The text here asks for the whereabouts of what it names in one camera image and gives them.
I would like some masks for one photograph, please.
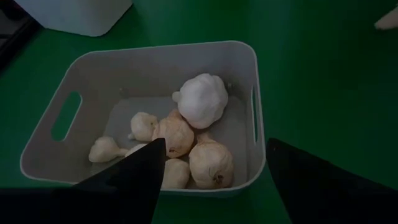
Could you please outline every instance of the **white container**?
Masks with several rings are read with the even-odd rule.
[[[201,73],[218,75],[227,86],[223,116],[208,131],[233,155],[233,183],[226,189],[201,190],[191,180],[188,189],[161,193],[201,197],[239,193],[259,177],[266,151],[256,54],[237,41],[107,50],[76,59],[21,155],[22,173],[76,183],[105,169],[117,160],[91,163],[88,153],[95,140],[111,136],[126,149],[139,144],[127,138],[130,119],[138,111],[166,117],[177,107],[172,93]],[[80,95],[80,107],[65,139],[55,141],[52,127],[72,92]]]
[[[130,8],[132,0],[15,0],[48,29],[101,36]]]

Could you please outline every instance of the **green table surface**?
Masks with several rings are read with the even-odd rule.
[[[240,40],[257,53],[266,137],[398,189],[398,31],[373,23],[396,0],[141,0],[104,36],[40,31],[0,76],[0,187],[68,66],[92,50]],[[289,223],[268,167],[229,199],[160,196],[154,223]]]

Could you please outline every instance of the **green surface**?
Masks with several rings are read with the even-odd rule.
[[[398,189],[398,31],[373,27],[396,0],[134,2],[102,37],[41,31],[3,71],[0,187],[54,185],[25,178],[19,158],[66,69],[80,55],[240,40],[257,53],[267,138]],[[267,167],[235,198],[160,197],[154,223],[192,219],[289,222]]]

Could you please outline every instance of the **basket handle hole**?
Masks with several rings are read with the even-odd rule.
[[[65,100],[61,112],[51,129],[51,137],[55,141],[63,141],[69,132],[81,104],[81,96],[73,91]]]
[[[256,105],[256,89],[254,86],[251,88],[251,111],[252,111],[252,121],[253,121],[253,140],[254,144],[257,143],[258,131],[257,131],[257,105]]]

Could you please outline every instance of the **white garlic bulb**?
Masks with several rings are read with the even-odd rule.
[[[172,99],[192,127],[203,129],[221,118],[228,93],[220,77],[204,73],[186,81]]]
[[[189,154],[189,166],[199,188],[219,189],[232,182],[232,154],[224,145],[210,139],[207,133],[198,136],[198,144]]]
[[[169,159],[164,167],[163,189],[184,189],[189,180],[189,165],[180,159]]]
[[[137,139],[138,141],[151,141],[152,134],[157,124],[157,117],[145,112],[138,112],[131,118],[130,127],[131,134],[129,139]]]
[[[178,110],[174,109],[156,126],[152,140],[157,138],[165,138],[166,155],[169,158],[176,158],[189,152],[194,135]]]
[[[138,144],[138,145],[132,147],[132,148],[126,153],[126,155],[125,155],[124,157],[130,156],[131,154],[135,153],[135,152],[138,151],[140,148],[142,148],[142,147],[144,147],[144,146],[146,146],[146,145],[147,145],[146,143],[143,143],[143,144]]]
[[[90,162],[108,162],[118,156],[124,156],[127,149],[120,149],[112,137],[102,136],[91,147],[88,154]]]

